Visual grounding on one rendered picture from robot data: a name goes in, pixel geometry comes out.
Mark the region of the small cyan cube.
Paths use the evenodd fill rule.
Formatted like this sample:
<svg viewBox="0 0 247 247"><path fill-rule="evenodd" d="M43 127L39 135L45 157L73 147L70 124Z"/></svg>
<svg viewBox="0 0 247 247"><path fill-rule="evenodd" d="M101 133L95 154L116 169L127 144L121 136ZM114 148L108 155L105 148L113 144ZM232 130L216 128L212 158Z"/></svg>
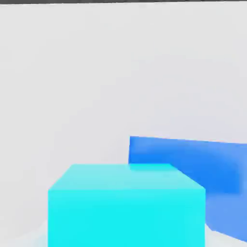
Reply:
<svg viewBox="0 0 247 247"><path fill-rule="evenodd" d="M48 191L48 247L205 247L206 191L171 165L72 165Z"/></svg>

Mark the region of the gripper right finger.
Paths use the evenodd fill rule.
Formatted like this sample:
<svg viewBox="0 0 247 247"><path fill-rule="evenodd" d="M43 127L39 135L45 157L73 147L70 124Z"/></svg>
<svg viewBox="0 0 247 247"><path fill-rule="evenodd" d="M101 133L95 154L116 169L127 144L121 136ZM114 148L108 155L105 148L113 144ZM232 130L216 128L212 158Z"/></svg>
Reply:
<svg viewBox="0 0 247 247"><path fill-rule="evenodd" d="M247 247L247 242L213 231L205 224L205 247Z"/></svg>

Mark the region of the large blue box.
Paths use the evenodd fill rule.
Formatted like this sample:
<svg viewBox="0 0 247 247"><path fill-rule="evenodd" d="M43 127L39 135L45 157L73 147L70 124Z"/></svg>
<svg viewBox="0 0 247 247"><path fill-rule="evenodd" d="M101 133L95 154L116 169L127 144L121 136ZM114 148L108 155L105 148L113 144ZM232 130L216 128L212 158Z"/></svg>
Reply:
<svg viewBox="0 0 247 247"><path fill-rule="evenodd" d="M168 163L206 190L206 224L247 242L247 144L130 137L129 163Z"/></svg>

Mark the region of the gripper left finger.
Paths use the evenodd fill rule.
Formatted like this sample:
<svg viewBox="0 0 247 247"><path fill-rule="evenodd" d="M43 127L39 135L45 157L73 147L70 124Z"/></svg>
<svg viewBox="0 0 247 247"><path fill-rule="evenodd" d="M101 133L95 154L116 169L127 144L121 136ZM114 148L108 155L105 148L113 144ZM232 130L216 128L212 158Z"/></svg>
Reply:
<svg viewBox="0 0 247 247"><path fill-rule="evenodd" d="M17 240L17 247L47 247L47 221Z"/></svg>

